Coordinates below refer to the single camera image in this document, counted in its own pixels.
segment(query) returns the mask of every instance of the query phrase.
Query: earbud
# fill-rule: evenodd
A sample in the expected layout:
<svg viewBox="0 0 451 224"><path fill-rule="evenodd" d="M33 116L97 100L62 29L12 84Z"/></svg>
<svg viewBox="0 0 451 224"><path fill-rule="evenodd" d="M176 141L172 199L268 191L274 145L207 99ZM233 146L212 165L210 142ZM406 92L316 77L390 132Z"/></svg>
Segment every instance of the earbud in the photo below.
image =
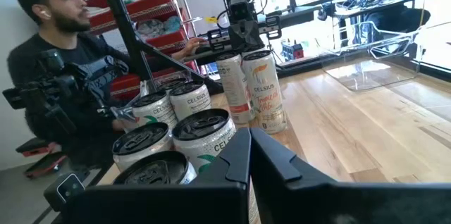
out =
<svg viewBox="0 0 451 224"><path fill-rule="evenodd" d="M43 14L43 15L45 15L45 16L47 16L47 17L51 17L46 11L41 11L41 13Z"/></svg>

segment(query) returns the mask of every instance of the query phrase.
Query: hand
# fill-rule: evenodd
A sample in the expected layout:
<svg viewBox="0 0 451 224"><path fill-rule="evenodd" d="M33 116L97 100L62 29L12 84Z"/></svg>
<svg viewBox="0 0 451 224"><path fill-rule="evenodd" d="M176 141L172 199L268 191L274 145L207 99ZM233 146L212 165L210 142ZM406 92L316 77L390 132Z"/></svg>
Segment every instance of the hand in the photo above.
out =
<svg viewBox="0 0 451 224"><path fill-rule="evenodd" d="M175 52L174 54L172 54L172 57L176 60L181 60L186 56L191 56L192 52L197 49L197 47L200 46L200 43L206 42L205 39L203 38L192 38L189 39L188 42L186 43L185 48L183 48L183 50Z"/></svg>
<svg viewBox="0 0 451 224"><path fill-rule="evenodd" d="M113 130L115 130L116 132L124 131L124 125L119 120L115 119L111 124L113 126Z"/></svg>

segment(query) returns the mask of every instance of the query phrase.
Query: beard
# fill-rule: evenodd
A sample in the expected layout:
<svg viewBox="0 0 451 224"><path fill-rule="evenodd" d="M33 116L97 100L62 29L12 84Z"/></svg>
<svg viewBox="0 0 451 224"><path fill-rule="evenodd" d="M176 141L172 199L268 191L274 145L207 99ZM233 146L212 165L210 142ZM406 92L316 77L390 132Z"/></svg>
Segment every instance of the beard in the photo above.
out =
<svg viewBox="0 0 451 224"><path fill-rule="evenodd" d="M55 11L51 14L55 19L56 27L62 32L85 32L91 29L91 24L89 22L79 23L77 20L67 18L66 16Z"/></svg>

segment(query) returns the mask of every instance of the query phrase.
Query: man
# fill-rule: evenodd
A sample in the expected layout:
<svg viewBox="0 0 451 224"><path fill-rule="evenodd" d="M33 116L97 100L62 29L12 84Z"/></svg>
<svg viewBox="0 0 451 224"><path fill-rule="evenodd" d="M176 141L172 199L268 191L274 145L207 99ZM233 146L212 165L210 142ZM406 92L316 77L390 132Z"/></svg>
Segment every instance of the man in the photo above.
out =
<svg viewBox="0 0 451 224"><path fill-rule="evenodd" d="M421 25L427 23L430 17L431 14L425 10ZM420 26L421 9L397 5L382 11L371 12L364 18L365 21L373 22L379 30L411 32Z"/></svg>
<svg viewBox="0 0 451 224"><path fill-rule="evenodd" d="M39 32L12 50L8 57L8 69L16 87L42 76L36 68L36 55L49 49L58 49L66 63L87 64L109 55L130 64L127 55L84 33L90 29L90 24L83 0L18 2L39 25ZM191 39L185 49L172 55L173 58L182 59L191 54L201 41L203 39ZM123 131L121 123L100 116L94 105L77 106L69 100L60 100L58 104L74 122L77 132L68 136L58 125L25 111L31 131L39 138L61 144L75 166L102 166L112 162L111 144Z"/></svg>

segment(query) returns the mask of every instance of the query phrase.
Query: wooden tabletop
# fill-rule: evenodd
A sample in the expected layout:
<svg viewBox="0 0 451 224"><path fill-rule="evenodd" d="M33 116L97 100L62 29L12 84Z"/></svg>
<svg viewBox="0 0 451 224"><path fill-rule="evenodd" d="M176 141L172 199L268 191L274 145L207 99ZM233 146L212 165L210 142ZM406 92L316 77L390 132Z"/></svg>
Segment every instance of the wooden tabletop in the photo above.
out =
<svg viewBox="0 0 451 224"><path fill-rule="evenodd" d="M451 182L450 83L421 75L356 93L315 70L280 87L289 126L272 137L332 178ZM228 110L223 94L211 101ZM111 167L99 184L118 174Z"/></svg>

